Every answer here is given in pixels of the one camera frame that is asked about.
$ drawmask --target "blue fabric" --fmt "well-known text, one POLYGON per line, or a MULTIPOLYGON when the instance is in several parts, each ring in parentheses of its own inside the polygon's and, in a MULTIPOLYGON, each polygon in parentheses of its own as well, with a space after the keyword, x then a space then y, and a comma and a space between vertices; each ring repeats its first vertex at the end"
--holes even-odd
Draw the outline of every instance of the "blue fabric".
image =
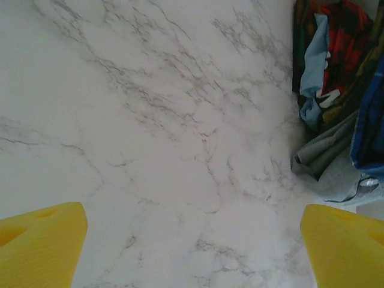
POLYGON ((362 98, 350 156, 358 170, 384 181, 384 55, 362 98))
POLYGON ((321 113, 315 97, 316 92, 323 89, 325 59, 330 42, 327 15, 315 14, 315 18, 317 30, 304 54, 305 69, 300 82, 300 94, 308 98, 300 110, 300 117, 313 130, 317 130, 317 119, 321 113))

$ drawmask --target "plaid fabric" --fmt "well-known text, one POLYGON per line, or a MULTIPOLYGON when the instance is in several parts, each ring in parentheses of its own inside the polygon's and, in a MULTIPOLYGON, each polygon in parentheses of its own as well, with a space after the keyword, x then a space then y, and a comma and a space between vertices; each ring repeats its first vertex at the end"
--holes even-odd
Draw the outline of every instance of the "plaid fabric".
POLYGON ((360 171, 384 180, 384 56, 360 106, 350 156, 360 171))
POLYGON ((324 132, 340 123, 345 117, 359 109, 362 96, 368 88, 377 64, 384 52, 384 0, 380 0, 377 15, 361 59, 358 71, 352 84, 342 93, 335 104, 323 111, 323 124, 320 132, 324 132))
POLYGON ((323 5, 322 11, 328 16, 331 36, 322 95, 335 89, 343 93, 356 73, 373 22, 361 7, 349 1, 323 5))

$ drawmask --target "clothing pile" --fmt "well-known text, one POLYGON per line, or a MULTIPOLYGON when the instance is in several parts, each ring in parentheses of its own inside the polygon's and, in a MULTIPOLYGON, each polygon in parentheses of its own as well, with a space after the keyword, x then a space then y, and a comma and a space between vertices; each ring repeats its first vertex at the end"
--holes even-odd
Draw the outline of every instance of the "clothing pile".
POLYGON ((384 0, 375 21, 347 0, 296 0, 292 90, 317 137, 292 170, 325 201, 384 200, 383 27, 384 0))

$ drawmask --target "yellow plastic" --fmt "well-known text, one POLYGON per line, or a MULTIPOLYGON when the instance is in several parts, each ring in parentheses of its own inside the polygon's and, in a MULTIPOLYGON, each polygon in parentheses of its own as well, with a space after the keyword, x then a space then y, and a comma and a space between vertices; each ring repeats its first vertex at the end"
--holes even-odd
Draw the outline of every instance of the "yellow plastic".
POLYGON ((71 287, 86 231, 75 202, 0 220, 0 287, 71 287))
POLYGON ((318 288, 384 287, 384 222, 308 205, 301 232, 318 288))

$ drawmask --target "red plaid shirt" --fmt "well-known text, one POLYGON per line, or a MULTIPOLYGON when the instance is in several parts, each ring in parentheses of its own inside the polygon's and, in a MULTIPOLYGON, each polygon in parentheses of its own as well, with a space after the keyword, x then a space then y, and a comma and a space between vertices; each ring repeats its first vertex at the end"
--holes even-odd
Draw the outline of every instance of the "red plaid shirt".
POLYGON ((361 7, 346 0, 323 5, 321 9, 328 16, 331 38, 331 58, 324 71, 322 95, 335 89, 343 93, 355 76, 373 21, 361 7))

